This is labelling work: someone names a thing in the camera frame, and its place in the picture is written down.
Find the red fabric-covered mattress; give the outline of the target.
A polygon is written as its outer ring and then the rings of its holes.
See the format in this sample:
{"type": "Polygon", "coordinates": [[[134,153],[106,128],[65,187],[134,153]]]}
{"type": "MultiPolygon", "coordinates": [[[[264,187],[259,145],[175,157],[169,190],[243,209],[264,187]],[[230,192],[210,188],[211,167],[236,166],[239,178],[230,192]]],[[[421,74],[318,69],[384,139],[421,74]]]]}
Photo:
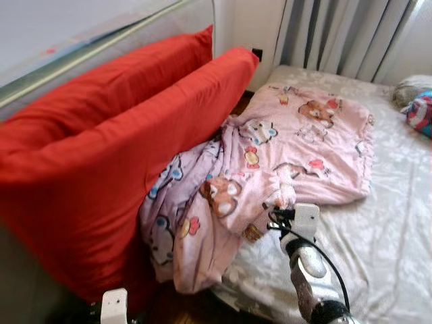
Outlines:
{"type": "Polygon", "coordinates": [[[213,27],[141,47],[62,84],[0,123],[0,155],[76,136],[212,61],[213,27]]]}
{"type": "Polygon", "coordinates": [[[255,74],[238,47],[71,138],[0,155],[0,219],[57,281],[89,302],[157,291],[138,210],[173,157],[210,138],[255,74]]]}

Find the beige floral bedsheet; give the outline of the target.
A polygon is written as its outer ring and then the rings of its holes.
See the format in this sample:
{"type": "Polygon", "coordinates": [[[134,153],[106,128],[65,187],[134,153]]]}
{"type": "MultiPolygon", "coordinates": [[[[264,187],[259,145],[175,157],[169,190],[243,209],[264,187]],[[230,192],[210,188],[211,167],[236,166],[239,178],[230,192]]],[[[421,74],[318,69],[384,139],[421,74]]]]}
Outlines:
{"type": "MultiPolygon", "coordinates": [[[[432,324],[430,142],[391,100],[392,88],[299,67],[275,68],[269,82],[312,87],[354,99],[375,119],[371,193],[322,207],[316,242],[348,288],[352,314],[368,324],[432,324]]],[[[279,234],[240,250],[214,296],[235,311],[305,324],[279,234]]]]}

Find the red white blue shield pillow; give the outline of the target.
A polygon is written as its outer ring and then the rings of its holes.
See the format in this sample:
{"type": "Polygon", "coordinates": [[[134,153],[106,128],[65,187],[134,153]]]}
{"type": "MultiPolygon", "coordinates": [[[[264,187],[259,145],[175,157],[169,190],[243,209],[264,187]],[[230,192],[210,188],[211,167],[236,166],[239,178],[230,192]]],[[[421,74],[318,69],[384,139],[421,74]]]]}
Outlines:
{"type": "Polygon", "coordinates": [[[432,92],[426,90],[410,102],[402,113],[406,115],[407,124],[417,132],[432,138],[432,92]]]}

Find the grey pleated curtain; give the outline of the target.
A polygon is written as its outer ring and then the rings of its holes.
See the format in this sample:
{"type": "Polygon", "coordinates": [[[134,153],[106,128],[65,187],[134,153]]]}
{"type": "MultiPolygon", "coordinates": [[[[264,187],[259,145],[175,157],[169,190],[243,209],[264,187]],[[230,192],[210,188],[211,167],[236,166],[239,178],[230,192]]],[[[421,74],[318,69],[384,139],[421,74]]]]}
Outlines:
{"type": "Polygon", "coordinates": [[[274,65],[377,84],[430,74],[430,0],[285,0],[274,65]]]}

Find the pink cartoon print blanket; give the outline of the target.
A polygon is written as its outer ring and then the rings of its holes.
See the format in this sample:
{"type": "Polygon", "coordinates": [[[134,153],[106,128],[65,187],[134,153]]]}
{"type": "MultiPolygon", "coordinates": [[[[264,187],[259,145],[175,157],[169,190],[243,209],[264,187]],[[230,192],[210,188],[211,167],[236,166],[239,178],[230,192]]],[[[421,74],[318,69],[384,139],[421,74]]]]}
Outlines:
{"type": "Polygon", "coordinates": [[[269,213],[296,203],[367,197],[374,119],[364,105],[316,88],[268,84],[241,116],[176,155],[138,216],[155,277],[194,294],[219,284],[269,213]]]}

